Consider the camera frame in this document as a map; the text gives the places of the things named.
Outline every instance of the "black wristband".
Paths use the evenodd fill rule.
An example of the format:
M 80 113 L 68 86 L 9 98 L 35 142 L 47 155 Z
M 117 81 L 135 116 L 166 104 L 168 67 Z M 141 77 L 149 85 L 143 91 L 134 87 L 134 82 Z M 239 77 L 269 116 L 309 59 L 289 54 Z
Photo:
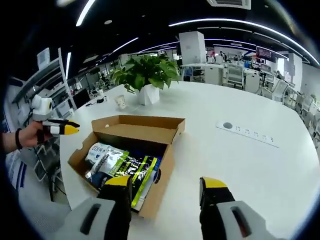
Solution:
M 18 128 L 15 132 L 15 145 L 18 149 L 22 149 L 22 145 L 20 143 L 20 140 L 19 140 L 19 132 L 20 132 L 21 128 Z

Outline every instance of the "human hand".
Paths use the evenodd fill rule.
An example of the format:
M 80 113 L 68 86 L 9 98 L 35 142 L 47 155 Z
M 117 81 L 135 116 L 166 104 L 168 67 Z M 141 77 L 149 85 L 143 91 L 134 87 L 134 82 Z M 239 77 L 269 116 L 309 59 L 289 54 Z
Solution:
M 26 128 L 20 130 L 19 141 L 22 147 L 35 147 L 38 145 L 37 131 L 43 130 L 42 122 L 33 121 Z M 51 134 L 44 134 L 44 141 L 47 141 L 52 137 Z

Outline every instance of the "white flower pot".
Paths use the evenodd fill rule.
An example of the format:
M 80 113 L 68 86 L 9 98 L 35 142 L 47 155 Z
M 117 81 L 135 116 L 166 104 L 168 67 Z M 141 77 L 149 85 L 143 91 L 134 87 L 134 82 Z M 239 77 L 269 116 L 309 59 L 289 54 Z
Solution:
M 159 101 L 159 88 L 148 84 L 144 86 L 141 91 L 135 90 L 135 94 L 138 97 L 138 102 L 141 105 L 151 105 Z

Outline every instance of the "round white table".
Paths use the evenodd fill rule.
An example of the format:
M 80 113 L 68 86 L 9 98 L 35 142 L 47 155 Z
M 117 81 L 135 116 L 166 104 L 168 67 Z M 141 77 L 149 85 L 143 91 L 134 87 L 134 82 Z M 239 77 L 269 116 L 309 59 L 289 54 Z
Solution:
M 118 110 L 114 97 L 128 107 Z M 289 238 L 304 222 L 320 190 L 320 166 L 313 141 L 292 109 L 249 92 L 224 86 L 173 82 L 160 101 L 138 105 L 137 97 L 117 86 L 109 102 L 82 106 L 71 118 L 80 131 L 60 137 L 60 162 L 72 209 L 94 196 L 68 159 L 92 131 L 91 121 L 114 115 L 185 118 L 185 132 L 175 141 L 175 167 L 155 220 L 133 216 L 130 240 L 202 239 L 199 178 L 219 179 L 236 200 L 246 202 L 266 220 L 275 237 Z M 248 127 L 273 137 L 278 148 L 216 128 L 219 121 Z

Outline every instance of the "power outlet strip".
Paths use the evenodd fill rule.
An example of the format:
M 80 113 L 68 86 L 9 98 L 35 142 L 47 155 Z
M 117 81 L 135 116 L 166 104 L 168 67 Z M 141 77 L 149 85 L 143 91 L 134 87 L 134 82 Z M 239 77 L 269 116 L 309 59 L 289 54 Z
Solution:
M 242 127 L 236 124 L 232 124 L 231 122 L 225 122 L 225 121 L 220 121 L 216 124 L 216 127 L 219 129 L 223 129 L 232 133 L 236 133 L 254 140 L 258 140 L 260 142 L 263 142 L 265 144 L 269 144 L 271 146 L 274 146 L 276 148 L 279 148 L 276 145 L 276 142 L 273 137 L 267 136 L 265 134 L 262 134 L 260 132 L 251 130 L 246 127 Z

